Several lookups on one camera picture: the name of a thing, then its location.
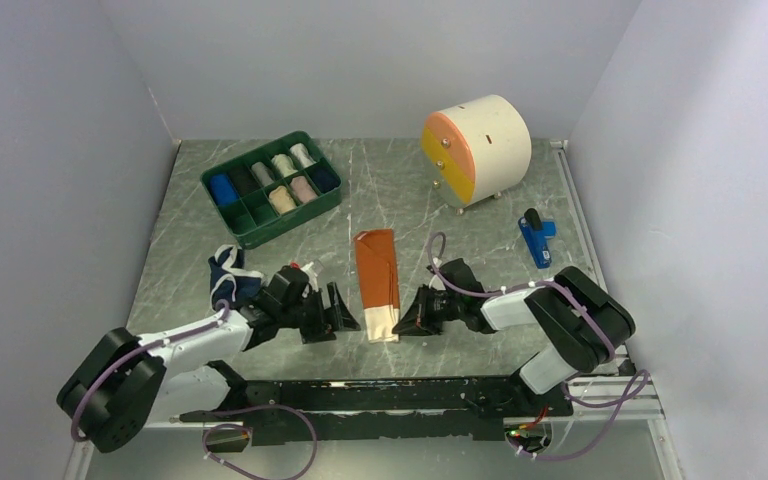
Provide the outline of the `orange cream underwear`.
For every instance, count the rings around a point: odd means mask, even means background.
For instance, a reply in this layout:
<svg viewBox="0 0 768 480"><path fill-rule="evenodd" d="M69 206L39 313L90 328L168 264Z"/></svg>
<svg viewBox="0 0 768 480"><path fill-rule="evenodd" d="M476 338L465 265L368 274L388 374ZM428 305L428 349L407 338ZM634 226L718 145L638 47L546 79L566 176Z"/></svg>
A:
<svg viewBox="0 0 768 480"><path fill-rule="evenodd" d="M353 242L367 339L370 343L398 342L394 328L401 315L394 232L366 230Z"/></svg>

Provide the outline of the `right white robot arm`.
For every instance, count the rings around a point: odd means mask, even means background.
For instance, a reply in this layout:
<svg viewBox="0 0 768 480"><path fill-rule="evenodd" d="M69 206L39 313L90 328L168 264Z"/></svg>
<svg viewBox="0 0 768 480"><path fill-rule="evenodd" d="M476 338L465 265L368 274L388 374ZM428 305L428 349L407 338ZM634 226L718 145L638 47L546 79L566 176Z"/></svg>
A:
<svg viewBox="0 0 768 480"><path fill-rule="evenodd" d="M631 315L576 267L494 296L461 258L435 259L431 271L438 286L420 286L391 332L439 335L442 324L453 320L481 334L540 327L549 344L517 370L519 381L509 389L512 407L524 415L543 407L548 392L562 382L610 362L636 329Z"/></svg>

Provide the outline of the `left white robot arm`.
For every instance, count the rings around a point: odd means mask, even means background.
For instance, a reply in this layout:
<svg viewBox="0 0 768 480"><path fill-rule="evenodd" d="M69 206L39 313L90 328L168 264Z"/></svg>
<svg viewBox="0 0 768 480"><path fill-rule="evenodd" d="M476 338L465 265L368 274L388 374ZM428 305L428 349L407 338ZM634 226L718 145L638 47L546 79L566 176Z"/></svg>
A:
<svg viewBox="0 0 768 480"><path fill-rule="evenodd" d="M357 331L337 285L320 289L312 264L286 265L270 281L253 271L211 276L213 314L171 330L106 333L57 394L77 442L115 451L166 417L206 412L222 420L253 406L247 381L228 359L274 339L282 329L305 344Z"/></svg>

